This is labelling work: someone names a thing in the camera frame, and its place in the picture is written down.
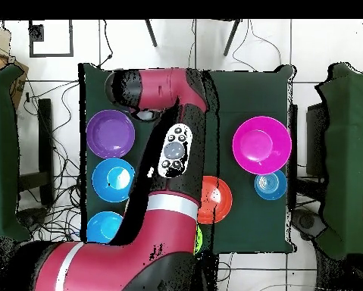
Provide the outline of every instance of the small blue bowl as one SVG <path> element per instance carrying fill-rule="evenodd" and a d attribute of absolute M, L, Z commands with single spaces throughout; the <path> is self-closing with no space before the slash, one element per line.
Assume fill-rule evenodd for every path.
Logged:
<path fill-rule="evenodd" d="M 257 175 L 255 178 L 255 191 L 263 199 L 273 201 L 279 199 L 286 192 L 286 177 L 281 171 L 271 174 Z"/>
<path fill-rule="evenodd" d="M 117 235 L 122 220 L 123 217 L 118 213 L 99 212 L 87 224 L 87 241 L 109 243 Z"/>
<path fill-rule="evenodd" d="M 129 198 L 135 175 L 133 167 L 120 158 L 101 161 L 92 174 L 92 186 L 100 199 L 122 202 Z"/>

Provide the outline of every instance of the red plate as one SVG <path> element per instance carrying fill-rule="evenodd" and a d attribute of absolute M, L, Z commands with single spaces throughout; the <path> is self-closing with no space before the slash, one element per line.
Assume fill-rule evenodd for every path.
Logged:
<path fill-rule="evenodd" d="M 212 224 L 213 221 L 217 223 L 223 220 L 230 212 L 232 204 L 231 190 L 223 180 L 208 176 L 202 178 L 202 206 L 197 215 L 200 224 Z"/>

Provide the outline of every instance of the floor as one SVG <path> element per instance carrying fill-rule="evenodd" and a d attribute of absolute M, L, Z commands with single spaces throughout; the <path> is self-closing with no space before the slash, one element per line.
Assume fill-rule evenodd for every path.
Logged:
<path fill-rule="evenodd" d="M 112 58 L 102 65 L 106 70 L 188 66 L 210 70 L 252 70 L 233 58 L 233 52 L 243 43 L 249 25 L 249 34 L 236 51 L 236 59 L 247 62 L 258 71 L 274 70 L 280 59 L 282 64 L 292 64 L 297 69 L 293 101 L 299 106 L 299 165 L 305 165 L 305 110 L 309 105 L 321 102 L 314 86 L 326 80 L 328 66 L 335 62 L 348 61 L 356 70 L 363 71 L 363 20 L 251 20 L 252 25 L 249 22 L 243 19 L 239 25 L 227 57 L 223 56 L 223 51 L 233 23 L 217 20 L 197 20 L 196 57 L 195 49 L 191 47 L 194 43 L 192 20 L 153 19 L 157 48 L 152 45 L 144 20 L 107 20 L 107 38 L 103 20 L 73 20 L 74 56 L 47 58 L 30 58 L 28 21 L 0 21 L 0 24 L 11 31 L 11 55 L 30 68 L 24 91 L 30 95 L 47 92 L 42 98 L 52 100 L 54 128 L 67 121 L 67 109 L 71 112 L 70 122 L 55 132 L 55 138 L 77 166 L 80 163 L 79 88 L 72 82 L 77 81 L 78 63 L 98 65 L 111 54 L 111 48 Z M 45 55 L 68 53 L 68 20 L 33 21 L 33 25 L 41 23 L 45 31 L 44 42 L 35 42 L 33 52 Z M 271 44 L 255 35 L 275 44 L 280 57 Z M 18 109 L 18 126 L 20 173 L 26 174 L 38 170 L 38 124 L 36 117 L 25 111 L 23 103 L 24 97 Z M 31 103 L 26 103 L 25 107 L 29 111 L 34 108 Z M 59 166 L 56 157 L 55 173 L 60 171 Z M 69 164 L 64 174 L 62 188 L 75 183 L 68 175 L 78 175 L 78 170 Z M 299 167 L 299 175 L 306 175 L 303 167 Z M 32 192 L 39 199 L 38 191 Z M 64 194 L 56 205 L 69 206 L 68 194 Z M 30 206 L 37 206 L 36 201 L 28 192 L 23 192 L 20 208 Z M 310 204 L 309 208 L 317 210 L 318 204 Z M 80 228 L 79 215 L 74 217 L 72 224 Z M 42 235 L 34 237 L 50 236 L 43 230 Z M 293 228 L 290 237 L 297 247 L 292 254 L 221 255 L 223 263 L 218 279 L 223 281 L 217 283 L 219 291 L 313 291 L 316 276 L 314 249 Z"/>

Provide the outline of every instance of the white stripe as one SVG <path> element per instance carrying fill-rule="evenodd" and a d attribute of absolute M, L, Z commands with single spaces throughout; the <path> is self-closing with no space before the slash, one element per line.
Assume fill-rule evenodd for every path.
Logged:
<path fill-rule="evenodd" d="M 79 249 L 84 246 L 83 242 L 77 243 L 67 254 L 65 259 L 63 260 L 63 263 L 60 266 L 60 271 L 58 272 L 57 280 L 56 280 L 56 286 L 55 291 L 64 291 L 64 282 L 65 282 L 65 276 L 67 275 L 68 268 L 70 266 L 70 263 L 72 262 L 75 254 L 79 251 Z"/>
<path fill-rule="evenodd" d="M 171 194 L 154 194 L 149 196 L 149 210 L 168 210 L 175 211 L 190 216 L 197 220 L 198 206 L 195 202 L 183 198 L 182 196 L 173 196 Z"/>

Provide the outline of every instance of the green tablecloth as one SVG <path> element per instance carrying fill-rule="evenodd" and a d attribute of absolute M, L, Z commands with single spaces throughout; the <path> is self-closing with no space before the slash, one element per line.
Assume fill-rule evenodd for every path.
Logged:
<path fill-rule="evenodd" d="M 16 219 L 19 175 L 17 126 L 10 87 L 22 70 L 9 64 L 0 70 L 0 236 L 17 241 L 30 238 Z"/>
<path fill-rule="evenodd" d="M 86 74 L 86 122 L 98 111 L 115 109 L 105 97 L 104 83 L 109 72 L 84 65 Z M 234 160 L 232 138 L 236 128 L 245 120 L 259 115 L 270 116 L 286 124 L 287 81 L 292 75 L 290 66 L 279 72 L 209 72 L 217 88 L 219 110 L 210 105 L 207 113 L 205 143 L 205 175 L 217 174 L 217 125 L 220 144 L 220 178 L 231 188 L 233 207 L 227 217 L 215 224 L 214 252 L 291 252 L 293 247 L 285 240 L 286 200 L 265 201 L 254 190 L 255 176 L 245 172 Z M 136 129 L 133 148 L 123 157 L 133 167 L 142 156 L 153 123 L 132 119 Z M 87 216 L 88 220 L 100 211 L 123 214 L 126 202 L 102 201 L 92 188 L 91 177 L 95 166 L 102 160 L 87 146 Z M 203 249 L 208 247 L 210 225 L 200 225 Z"/>
<path fill-rule="evenodd" d="M 317 242 L 331 258 L 341 259 L 363 254 L 363 74 L 336 64 L 319 89 L 330 115 L 323 212 L 330 228 Z"/>

